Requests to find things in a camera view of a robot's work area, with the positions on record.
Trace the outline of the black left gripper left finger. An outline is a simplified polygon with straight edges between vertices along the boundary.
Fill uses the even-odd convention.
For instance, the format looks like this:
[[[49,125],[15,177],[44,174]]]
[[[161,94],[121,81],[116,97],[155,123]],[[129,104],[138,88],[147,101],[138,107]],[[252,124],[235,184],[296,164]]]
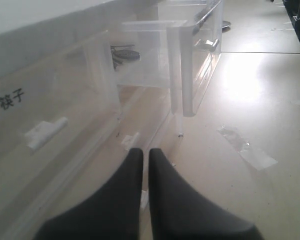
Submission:
[[[137,240],[144,154],[129,150],[111,178],[89,198],[46,221],[36,240]]]

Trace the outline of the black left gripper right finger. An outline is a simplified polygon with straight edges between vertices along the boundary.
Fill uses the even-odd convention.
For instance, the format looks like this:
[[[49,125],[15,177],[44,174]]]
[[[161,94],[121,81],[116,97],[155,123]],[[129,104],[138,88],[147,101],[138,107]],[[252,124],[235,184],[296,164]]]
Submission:
[[[261,240],[256,225],[197,192],[160,148],[149,151],[149,209],[155,240]]]

